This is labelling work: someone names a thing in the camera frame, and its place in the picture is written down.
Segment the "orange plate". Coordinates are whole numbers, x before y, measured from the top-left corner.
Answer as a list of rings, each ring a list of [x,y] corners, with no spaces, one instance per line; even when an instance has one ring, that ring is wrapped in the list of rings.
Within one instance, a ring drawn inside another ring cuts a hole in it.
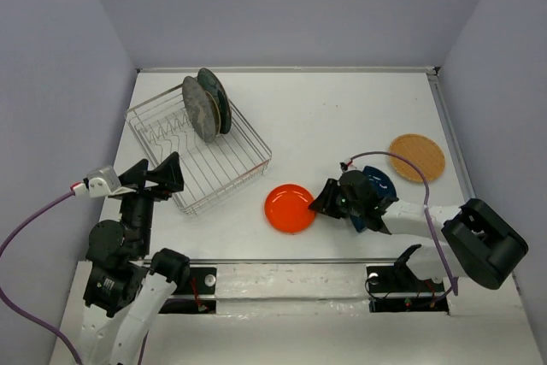
[[[315,221],[316,213],[309,208],[313,201],[312,194],[300,185],[279,185],[268,193],[264,214],[275,230],[297,234]]]

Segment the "dark blue leaf dish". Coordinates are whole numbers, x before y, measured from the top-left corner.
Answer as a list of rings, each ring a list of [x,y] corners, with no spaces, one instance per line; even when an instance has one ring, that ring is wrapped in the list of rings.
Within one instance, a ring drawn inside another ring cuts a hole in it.
[[[366,166],[362,172],[372,183],[372,186],[379,197],[397,197],[397,190],[394,184],[389,176],[382,170],[372,166]],[[367,229],[365,222],[361,217],[351,215],[350,221],[358,233]]]

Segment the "grey deer plate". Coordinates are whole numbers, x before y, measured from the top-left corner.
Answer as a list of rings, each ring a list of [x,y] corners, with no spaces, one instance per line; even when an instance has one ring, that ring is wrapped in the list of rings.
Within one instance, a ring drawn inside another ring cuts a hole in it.
[[[205,143],[216,138],[215,119],[205,91],[196,79],[186,76],[182,83],[182,97],[189,122],[198,137]]]

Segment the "cream patterned small plate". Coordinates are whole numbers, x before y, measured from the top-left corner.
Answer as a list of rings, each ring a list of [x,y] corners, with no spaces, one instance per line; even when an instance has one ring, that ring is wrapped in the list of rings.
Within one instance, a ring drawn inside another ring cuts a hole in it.
[[[213,97],[210,93],[208,94],[208,97],[209,97],[209,101],[210,101],[210,104],[211,104],[211,107],[212,107],[213,116],[214,116],[214,119],[215,119],[216,135],[220,135],[221,134],[222,120],[221,120],[221,111],[220,111],[220,108],[219,108],[219,104],[218,104],[217,100],[215,99],[215,97]]]

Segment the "woven bamboo plate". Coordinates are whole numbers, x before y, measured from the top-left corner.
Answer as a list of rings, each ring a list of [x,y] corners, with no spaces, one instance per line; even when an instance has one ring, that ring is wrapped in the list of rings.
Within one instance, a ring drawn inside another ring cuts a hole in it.
[[[396,137],[389,151],[412,162],[426,177],[428,182],[438,179],[445,170],[445,157],[441,148],[430,138],[421,134],[408,133]],[[420,175],[408,163],[391,157],[394,170],[404,179],[422,182]]]

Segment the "teal glazed plate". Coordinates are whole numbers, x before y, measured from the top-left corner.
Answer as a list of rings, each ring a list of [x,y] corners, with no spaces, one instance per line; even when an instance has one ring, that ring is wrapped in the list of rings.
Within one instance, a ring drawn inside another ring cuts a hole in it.
[[[232,128],[232,109],[226,90],[217,76],[208,68],[200,68],[197,82],[216,101],[221,115],[221,134],[228,134]]]

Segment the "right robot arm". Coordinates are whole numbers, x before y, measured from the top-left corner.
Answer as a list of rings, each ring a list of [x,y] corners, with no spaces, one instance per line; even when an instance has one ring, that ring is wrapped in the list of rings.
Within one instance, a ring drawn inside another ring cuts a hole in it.
[[[463,277],[497,290],[529,251],[525,239],[478,198],[461,206],[409,203],[380,193],[357,170],[329,179],[309,209],[334,219],[355,217],[377,233],[431,239],[431,246],[411,245],[396,260],[393,279],[404,290],[423,280]]]

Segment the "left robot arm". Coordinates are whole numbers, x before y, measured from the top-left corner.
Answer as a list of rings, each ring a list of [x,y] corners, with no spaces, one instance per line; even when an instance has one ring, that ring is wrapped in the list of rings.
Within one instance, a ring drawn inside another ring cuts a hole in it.
[[[150,253],[154,205],[184,190],[179,154],[157,167],[143,159],[123,174],[110,166],[74,185],[77,195],[121,202],[116,220],[99,221],[90,231],[85,258],[91,272],[85,286],[83,322],[77,345],[84,364],[133,364],[153,320],[190,278],[190,260],[164,248]]]

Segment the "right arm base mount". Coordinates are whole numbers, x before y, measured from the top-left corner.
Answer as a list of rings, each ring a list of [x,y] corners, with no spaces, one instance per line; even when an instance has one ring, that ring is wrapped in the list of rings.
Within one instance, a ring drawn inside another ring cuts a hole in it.
[[[445,313],[450,309],[442,283],[418,280],[392,265],[367,266],[365,291],[371,313]]]

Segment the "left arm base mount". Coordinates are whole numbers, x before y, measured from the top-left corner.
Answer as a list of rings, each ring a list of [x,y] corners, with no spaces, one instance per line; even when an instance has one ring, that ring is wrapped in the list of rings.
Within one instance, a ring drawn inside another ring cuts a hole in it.
[[[212,315],[216,313],[217,267],[191,267],[190,277],[160,309],[161,315]]]

